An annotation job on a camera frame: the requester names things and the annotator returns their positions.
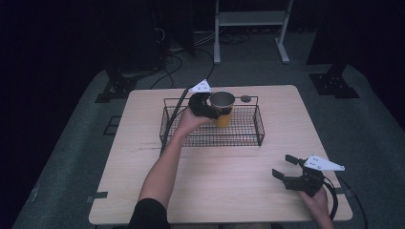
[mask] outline dark background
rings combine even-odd
[[[139,36],[132,27],[153,32],[150,25],[160,24],[171,31],[170,37],[192,47],[190,29],[212,30],[214,25],[213,0],[155,1],[152,9],[143,9],[153,16],[138,19],[144,20],[141,23],[125,21],[131,16],[120,18],[122,11],[112,2],[0,1],[1,228],[12,226],[79,98],[104,69],[106,53],[132,46],[150,59],[164,54],[148,49],[156,40],[142,39],[144,34]],[[285,5],[280,0],[221,2],[224,10],[277,10]],[[288,28],[319,28],[309,64],[345,59],[368,77],[404,126],[404,11],[399,1],[295,1]]]

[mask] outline hand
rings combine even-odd
[[[176,132],[182,135],[189,135],[208,121],[208,117],[195,116],[189,108],[186,108],[181,114],[180,124]]]
[[[309,208],[310,214],[318,223],[319,228],[333,228],[328,210],[328,196],[324,187],[321,187],[311,198],[305,192],[298,192],[300,198]]]

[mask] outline forearm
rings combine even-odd
[[[315,219],[318,224],[319,229],[333,229],[333,223],[330,219],[330,216],[324,216],[318,219]]]
[[[166,209],[172,195],[181,155],[181,146],[186,135],[175,132],[165,150],[156,161],[143,182],[139,200],[153,198]]]

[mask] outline wooden table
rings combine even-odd
[[[213,88],[235,96],[257,95],[266,135],[262,146],[183,147],[175,189],[168,207],[171,223],[305,221],[310,215],[294,191],[274,178],[271,169],[300,176],[285,155],[328,158],[294,86]],[[133,91],[129,95],[111,153],[98,187],[93,224],[128,223],[140,188],[160,154],[164,98],[183,89]],[[340,187],[334,172],[324,173]],[[335,220],[352,218],[344,195],[338,195]]]

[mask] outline gray floor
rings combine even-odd
[[[209,78],[212,87],[252,85],[294,85],[298,88],[330,160],[345,165],[339,172],[363,203],[369,228],[402,228],[405,224],[405,134],[372,91],[367,79],[352,67],[343,76],[360,95],[356,99],[336,99],[317,94],[309,73],[324,73],[329,66],[306,66],[315,33],[286,35],[285,46],[291,60],[281,63],[274,44],[275,34],[253,35],[238,46],[222,46],[222,63]],[[212,53],[212,46],[204,46]],[[206,78],[212,60],[205,52],[196,57],[177,55],[181,68],[172,74],[175,86],[185,88]],[[169,58],[167,70],[179,66]],[[143,78],[137,89],[149,89],[165,72]],[[108,81],[105,72],[95,76],[77,104],[68,125],[53,150],[13,228],[95,228],[88,221],[91,198],[97,189],[113,135],[104,135],[112,115],[121,115],[125,99],[95,103]],[[170,88],[168,78],[155,88]],[[336,228],[363,228],[361,212],[349,198],[353,218],[336,222]],[[286,223],[289,228],[315,228],[311,222]],[[114,225],[98,226],[110,229]]]

